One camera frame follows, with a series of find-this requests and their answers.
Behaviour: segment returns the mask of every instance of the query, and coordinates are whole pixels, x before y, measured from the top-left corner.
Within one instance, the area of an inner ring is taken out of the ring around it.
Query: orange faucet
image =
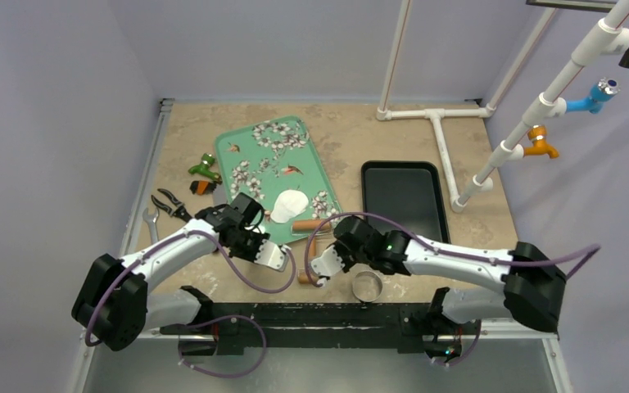
[[[546,135],[548,132],[546,131],[546,127],[543,125],[535,125],[532,129],[527,133],[529,140],[534,144],[533,147],[525,147],[524,155],[525,156],[541,156],[543,154],[548,154],[549,158],[554,159],[558,158],[560,154],[555,147],[551,146],[546,141]]]

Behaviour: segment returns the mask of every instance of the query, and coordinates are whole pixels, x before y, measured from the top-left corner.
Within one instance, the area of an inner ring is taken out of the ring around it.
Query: white pvc pipe
[[[491,113],[486,108],[476,109],[429,109],[429,111],[442,111],[442,117],[490,117]]]
[[[447,189],[450,191],[450,201],[459,198],[457,190],[457,182],[455,181],[455,172],[452,170],[452,161],[450,161],[450,153],[447,151],[447,143],[445,142],[445,134],[442,132],[441,117],[438,115],[430,116],[432,129],[435,131],[435,139],[437,141],[437,150],[440,152],[440,161],[442,162],[442,170],[445,172],[447,179]]]
[[[488,179],[494,169],[505,163],[508,156],[512,155],[512,150],[517,146],[519,140],[524,137],[527,131],[537,123],[541,122],[555,107],[556,100],[577,77],[582,69],[591,64],[601,52],[622,32],[621,24],[629,16],[629,0],[619,0],[613,7],[609,15],[600,19],[597,24],[572,51],[570,61],[556,75],[549,87],[539,97],[532,102],[522,115],[522,119],[512,130],[510,135],[498,146],[473,180],[480,184]],[[611,20],[616,25],[609,25],[607,20]],[[476,192],[480,192],[477,187],[468,184],[462,194],[452,201],[452,208],[461,211],[468,199]]]
[[[604,18],[604,23],[615,29],[621,27],[629,16],[629,0],[618,0]]]
[[[546,31],[546,28],[549,27],[549,24],[553,20],[556,11],[556,8],[546,8],[541,13],[541,17],[534,25],[532,32],[529,33],[529,35],[527,36],[527,40],[522,45],[522,48],[519,50],[519,53],[512,62],[512,65],[510,65],[510,68],[505,74],[505,77],[503,78],[503,80],[500,81],[496,92],[493,93],[493,97],[488,100],[486,108],[488,108],[489,111],[494,111],[497,108],[500,100],[503,99],[505,92],[512,85],[515,78],[519,74],[519,71],[522,69],[524,63],[527,61],[527,58],[534,51],[534,47],[536,47],[539,39],[541,39],[541,35],[543,35],[543,33]]]
[[[428,111],[421,109],[418,111],[388,111],[386,120],[395,119],[426,119]]]
[[[387,111],[389,103],[389,92],[391,90],[391,81],[394,79],[394,69],[399,58],[399,50],[401,48],[401,40],[404,39],[406,31],[406,22],[409,20],[411,13],[411,3],[413,0],[401,0],[401,9],[399,10],[399,19],[396,22],[396,31],[394,32],[394,42],[391,45],[391,54],[389,55],[389,63],[387,64],[387,74],[384,76],[384,85],[382,86],[382,96],[378,106],[378,113]]]

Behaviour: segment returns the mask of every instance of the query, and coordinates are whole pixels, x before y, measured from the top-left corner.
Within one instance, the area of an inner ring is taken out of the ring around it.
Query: blue faucet
[[[618,94],[618,82],[614,79],[603,78],[590,90],[590,96],[579,101],[566,101],[565,113],[575,111],[589,111],[599,113],[604,103]]]

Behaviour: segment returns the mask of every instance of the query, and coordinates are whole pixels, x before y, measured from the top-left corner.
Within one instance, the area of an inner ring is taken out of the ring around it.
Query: bird print
[[[303,174],[302,171],[294,165],[289,165],[281,170],[283,171],[283,174],[294,174],[294,173]]]

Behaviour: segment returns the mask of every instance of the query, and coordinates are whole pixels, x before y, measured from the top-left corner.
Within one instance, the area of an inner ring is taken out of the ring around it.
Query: green toy
[[[201,163],[199,165],[194,165],[189,168],[190,174],[200,174],[201,176],[206,176],[207,178],[213,180],[214,182],[221,184],[223,179],[220,178],[220,174],[216,172],[211,172],[209,168],[215,163],[215,158],[210,153],[204,153],[201,156]]]

